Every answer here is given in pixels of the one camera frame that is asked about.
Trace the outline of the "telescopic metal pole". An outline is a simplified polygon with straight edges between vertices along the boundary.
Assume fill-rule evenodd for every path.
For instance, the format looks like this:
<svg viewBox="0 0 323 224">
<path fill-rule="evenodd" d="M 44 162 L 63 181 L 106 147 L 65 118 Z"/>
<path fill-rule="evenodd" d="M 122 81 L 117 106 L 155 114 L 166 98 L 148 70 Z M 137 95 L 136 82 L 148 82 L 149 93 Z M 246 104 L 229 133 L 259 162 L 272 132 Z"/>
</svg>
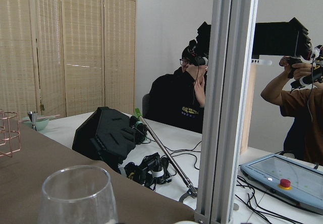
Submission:
<svg viewBox="0 0 323 224">
<path fill-rule="evenodd" d="M 136 117 L 147 126 L 147 130 L 150 133 L 150 135 L 152 136 L 152 138 L 155 140 L 155 142 L 158 144 L 158 146 L 160 147 L 160 149 L 164 152 L 164 154 L 166 155 L 166 157 L 169 159 L 169 162 L 172 164 L 172 166 L 175 168 L 176 172 L 179 174 L 179 176 L 182 178 L 184 184 L 186 185 L 186 187 L 188 188 L 186 195 L 187 196 L 191 196 L 192 198 L 197 198 L 197 189 L 194 187 L 193 183 L 191 182 L 191 180 L 186 176 L 186 174 L 184 173 L 184 171 L 180 168 L 180 166 L 177 164 L 177 162 L 174 160 L 174 158 L 171 156 L 171 154 L 169 153 L 169 151 L 166 149 L 166 147 L 163 145 L 163 143 L 160 141 L 160 139 L 158 138 L 158 136 L 156 135 L 156 133 L 153 131 L 153 129 L 150 127 L 150 125 L 147 123 L 147 121 L 144 119 L 143 115 L 141 114 L 141 111 L 139 108 L 135 108 L 135 115 Z M 183 203 L 183 201 L 185 200 L 185 194 L 182 195 L 182 197 L 180 198 L 180 202 Z"/>
</svg>

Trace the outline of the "copper wire bottle basket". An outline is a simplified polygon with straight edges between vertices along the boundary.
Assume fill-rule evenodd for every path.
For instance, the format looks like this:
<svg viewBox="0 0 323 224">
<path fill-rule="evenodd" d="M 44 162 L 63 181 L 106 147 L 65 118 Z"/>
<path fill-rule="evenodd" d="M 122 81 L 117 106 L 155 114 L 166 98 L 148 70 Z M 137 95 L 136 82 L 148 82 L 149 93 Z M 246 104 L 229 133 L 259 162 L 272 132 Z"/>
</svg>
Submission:
<svg viewBox="0 0 323 224">
<path fill-rule="evenodd" d="M 13 157 L 20 151 L 20 127 L 18 114 L 1 109 L 1 157 Z"/>
</svg>

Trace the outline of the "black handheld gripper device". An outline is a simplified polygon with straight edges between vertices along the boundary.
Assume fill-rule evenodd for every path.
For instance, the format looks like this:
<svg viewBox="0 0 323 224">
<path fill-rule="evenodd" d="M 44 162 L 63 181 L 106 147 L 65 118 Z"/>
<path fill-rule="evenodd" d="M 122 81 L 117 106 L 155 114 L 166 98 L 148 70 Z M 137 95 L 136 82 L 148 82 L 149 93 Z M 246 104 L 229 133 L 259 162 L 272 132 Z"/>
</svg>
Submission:
<svg viewBox="0 0 323 224">
<path fill-rule="evenodd" d="M 144 157 L 140 165 L 130 162 L 119 170 L 121 175 L 155 191 L 157 184 L 162 185 L 172 181 L 168 167 L 169 159 L 166 156 L 160 157 L 156 152 Z"/>
</svg>

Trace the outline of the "steel jigger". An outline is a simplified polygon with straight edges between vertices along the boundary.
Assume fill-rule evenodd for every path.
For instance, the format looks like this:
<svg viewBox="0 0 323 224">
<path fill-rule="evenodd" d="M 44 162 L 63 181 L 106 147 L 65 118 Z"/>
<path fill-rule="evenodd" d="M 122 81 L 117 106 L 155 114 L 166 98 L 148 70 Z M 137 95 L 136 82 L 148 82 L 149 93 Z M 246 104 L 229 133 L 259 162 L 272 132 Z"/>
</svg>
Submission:
<svg viewBox="0 0 323 224">
<path fill-rule="evenodd" d="M 37 111 L 28 111 L 27 114 L 28 114 L 28 117 L 31 121 L 32 129 L 37 131 L 37 127 L 36 127 L 36 122 L 37 122 L 37 117 L 38 117 Z"/>
</svg>

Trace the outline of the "black equipment case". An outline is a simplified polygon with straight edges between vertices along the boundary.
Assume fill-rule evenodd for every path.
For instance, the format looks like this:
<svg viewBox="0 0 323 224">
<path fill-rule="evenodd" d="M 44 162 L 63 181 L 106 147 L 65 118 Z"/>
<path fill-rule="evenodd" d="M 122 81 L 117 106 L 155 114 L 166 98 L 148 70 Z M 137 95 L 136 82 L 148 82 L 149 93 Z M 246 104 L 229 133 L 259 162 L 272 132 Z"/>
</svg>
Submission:
<svg viewBox="0 0 323 224">
<path fill-rule="evenodd" d="M 97 110 L 76 130 L 72 149 L 114 171 L 138 144 L 129 116 L 107 106 Z"/>
</svg>

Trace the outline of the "clear wine glass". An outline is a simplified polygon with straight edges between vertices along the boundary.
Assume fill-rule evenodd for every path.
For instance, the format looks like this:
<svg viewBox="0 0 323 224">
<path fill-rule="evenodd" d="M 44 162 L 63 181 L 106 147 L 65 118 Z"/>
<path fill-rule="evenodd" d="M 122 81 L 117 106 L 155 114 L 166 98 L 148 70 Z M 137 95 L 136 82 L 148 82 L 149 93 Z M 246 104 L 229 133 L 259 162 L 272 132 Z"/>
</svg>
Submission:
<svg viewBox="0 0 323 224">
<path fill-rule="evenodd" d="M 109 173 L 78 165 L 59 170 L 42 184 L 38 223 L 118 223 Z"/>
</svg>

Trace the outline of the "green bowl on side table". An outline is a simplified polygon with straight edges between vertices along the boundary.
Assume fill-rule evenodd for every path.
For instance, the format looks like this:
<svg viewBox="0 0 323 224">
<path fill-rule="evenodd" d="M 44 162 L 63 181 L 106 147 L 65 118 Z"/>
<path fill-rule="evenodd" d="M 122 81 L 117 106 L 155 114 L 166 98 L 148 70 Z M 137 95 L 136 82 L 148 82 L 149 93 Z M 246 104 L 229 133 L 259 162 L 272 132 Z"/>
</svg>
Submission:
<svg viewBox="0 0 323 224">
<path fill-rule="evenodd" d="M 43 130 L 48 122 L 54 118 L 59 117 L 60 115 L 51 115 L 51 116 L 38 116 L 36 120 L 36 129 L 37 131 Z M 19 120 L 20 123 L 24 123 L 27 127 L 32 128 L 32 123 L 29 117 L 24 117 L 23 119 Z"/>
</svg>

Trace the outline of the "person in brown shirt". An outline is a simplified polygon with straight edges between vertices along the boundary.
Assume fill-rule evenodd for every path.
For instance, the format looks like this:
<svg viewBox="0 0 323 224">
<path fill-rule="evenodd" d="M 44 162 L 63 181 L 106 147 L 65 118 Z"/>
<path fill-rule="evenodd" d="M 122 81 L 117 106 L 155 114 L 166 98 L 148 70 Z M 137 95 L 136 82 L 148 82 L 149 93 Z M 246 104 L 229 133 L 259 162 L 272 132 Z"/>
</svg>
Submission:
<svg viewBox="0 0 323 224">
<path fill-rule="evenodd" d="M 291 65 L 291 59 L 289 56 L 281 58 L 279 64 L 284 71 L 267 84 L 261 97 L 279 106 L 282 116 L 294 118 L 284 149 L 292 151 L 299 160 L 322 165 L 322 88 L 284 90 L 291 73 L 295 80 L 312 74 L 310 64 Z"/>
</svg>

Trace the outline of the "aluminium frame post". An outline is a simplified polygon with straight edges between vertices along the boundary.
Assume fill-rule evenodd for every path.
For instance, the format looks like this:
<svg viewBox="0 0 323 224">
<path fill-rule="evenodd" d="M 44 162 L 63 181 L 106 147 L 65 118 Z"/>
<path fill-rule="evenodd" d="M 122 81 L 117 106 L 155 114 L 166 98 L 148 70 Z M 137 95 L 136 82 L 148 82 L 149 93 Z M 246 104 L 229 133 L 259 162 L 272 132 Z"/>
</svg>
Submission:
<svg viewBox="0 0 323 224">
<path fill-rule="evenodd" d="M 213 0 L 198 223 L 232 223 L 258 0 Z"/>
</svg>

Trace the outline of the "blue teach pendant tablet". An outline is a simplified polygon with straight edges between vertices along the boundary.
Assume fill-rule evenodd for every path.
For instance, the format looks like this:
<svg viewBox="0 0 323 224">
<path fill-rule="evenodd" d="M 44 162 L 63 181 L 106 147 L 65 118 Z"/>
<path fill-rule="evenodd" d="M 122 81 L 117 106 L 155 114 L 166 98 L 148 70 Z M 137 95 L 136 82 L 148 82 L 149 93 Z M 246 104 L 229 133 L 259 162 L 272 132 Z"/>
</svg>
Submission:
<svg viewBox="0 0 323 224">
<path fill-rule="evenodd" d="M 307 210 L 322 214 L 322 172 L 278 154 L 240 166 L 241 172 L 275 194 Z"/>
</svg>

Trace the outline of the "person in black hoodie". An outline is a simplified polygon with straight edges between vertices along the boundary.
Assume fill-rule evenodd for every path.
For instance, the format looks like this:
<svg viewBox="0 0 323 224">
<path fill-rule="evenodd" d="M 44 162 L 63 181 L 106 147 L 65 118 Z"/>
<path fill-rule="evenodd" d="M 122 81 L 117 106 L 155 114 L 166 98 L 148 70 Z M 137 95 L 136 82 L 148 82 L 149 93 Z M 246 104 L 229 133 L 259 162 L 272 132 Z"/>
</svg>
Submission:
<svg viewBox="0 0 323 224">
<path fill-rule="evenodd" d="M 193 61 L 185 47 L 181 66 L 152 83 L 147 119 L 202 133 L 207 66 L 195 66 Z"/>
</svg>

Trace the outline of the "white rabbit tray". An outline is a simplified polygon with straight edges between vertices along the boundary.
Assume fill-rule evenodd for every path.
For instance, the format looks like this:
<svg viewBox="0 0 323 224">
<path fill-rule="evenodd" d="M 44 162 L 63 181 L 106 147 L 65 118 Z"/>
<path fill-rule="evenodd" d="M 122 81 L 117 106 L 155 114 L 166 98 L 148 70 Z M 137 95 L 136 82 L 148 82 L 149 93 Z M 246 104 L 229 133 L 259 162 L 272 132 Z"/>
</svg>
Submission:
<svg viewBox="0 0 323 224">
<path fill-rule="evenodd" d="M 198 224 L 198 223 L 190 220 L 182 220 L 182 221 L 175 222 L 174 224 Z"/>
</svg>

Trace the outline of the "bamboo folding screen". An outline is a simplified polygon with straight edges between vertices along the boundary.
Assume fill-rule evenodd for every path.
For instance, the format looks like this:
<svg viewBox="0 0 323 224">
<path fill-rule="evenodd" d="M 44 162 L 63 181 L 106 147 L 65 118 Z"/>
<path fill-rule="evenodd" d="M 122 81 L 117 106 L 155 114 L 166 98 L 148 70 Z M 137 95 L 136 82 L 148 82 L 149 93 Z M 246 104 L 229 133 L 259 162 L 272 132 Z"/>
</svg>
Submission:
<svg viewBox="0 0 323 224">
<path fill-rule="evenodd" d="M 135 106 L 136 0 L 1 0 L 1 109 Z"/>
</svg>

